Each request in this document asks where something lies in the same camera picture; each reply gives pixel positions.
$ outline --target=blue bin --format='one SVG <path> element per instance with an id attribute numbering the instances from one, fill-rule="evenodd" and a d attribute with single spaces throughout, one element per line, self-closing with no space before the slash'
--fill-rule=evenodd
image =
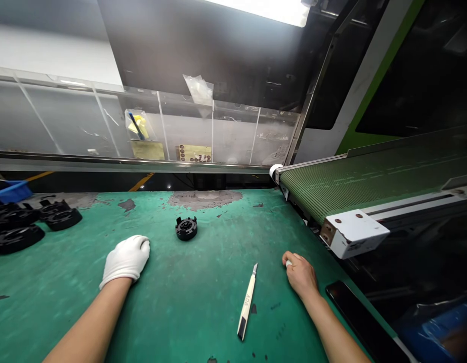
<path id="1" fill-rule="evenodd" d="M 10 186 L 0 190 L 0 201 L 4 204 L 16 203 L 32 195 L 32 191 L 28 188 L 28 181 L 26 180 L 7 180 L 7 183 Z"/>

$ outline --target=white work glove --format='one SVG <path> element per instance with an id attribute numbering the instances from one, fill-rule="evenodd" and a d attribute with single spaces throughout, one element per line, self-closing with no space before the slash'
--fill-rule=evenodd
<path id="1" fill-rule="evenodd" d="M 130 277 L 136 282 L 148 258 L 149 238 L 137 234 L 119 242 L 107 255 L 99 289 L 102 290 L 106 283 L 119 277 Z"/>

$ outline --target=black phone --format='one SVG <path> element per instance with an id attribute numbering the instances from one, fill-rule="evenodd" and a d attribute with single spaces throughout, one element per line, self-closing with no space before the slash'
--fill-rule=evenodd
<path id="1" fill-rule="evenodd" d="M 410 362 L 345 283 L 336 281 L 325 291 L 375 362 Z"/>

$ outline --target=conveyor belt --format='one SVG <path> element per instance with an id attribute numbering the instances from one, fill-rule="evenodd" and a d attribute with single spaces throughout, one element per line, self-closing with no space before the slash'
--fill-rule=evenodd
<path id="1" fill-rule="evenodd" d="M 438 192 L 452 177 L 467 174 L 467 149 L 410 146 L 338 159 L 280 176 L 312 218 Z"/>

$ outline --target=wire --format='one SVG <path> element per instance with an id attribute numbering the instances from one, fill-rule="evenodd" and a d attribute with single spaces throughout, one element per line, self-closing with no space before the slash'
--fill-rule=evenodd
<path id="1" fill-rule="evenodd" d="M 194 189 L 194 183 L 193 183 L 193 181 L 189 178 L 188 174 L 185 174 L 184 176 L 186 177 L 186 179 L 189 180 L 189 182 L 191 183 L 191 185 L 193 185 L 193 189 Z"/>
<path id="2" fill-rule="evenodd" d="M 191 188 L 191 189 L 194 189 L 193 186 L 191 185 L 188 185 L 185 181 L 181 180 L 176 174 L 173 174 L 173 176 L 178 179 L 180 182 L 182 182 L 183 184 L 185 184 L 188 188 Z"/>

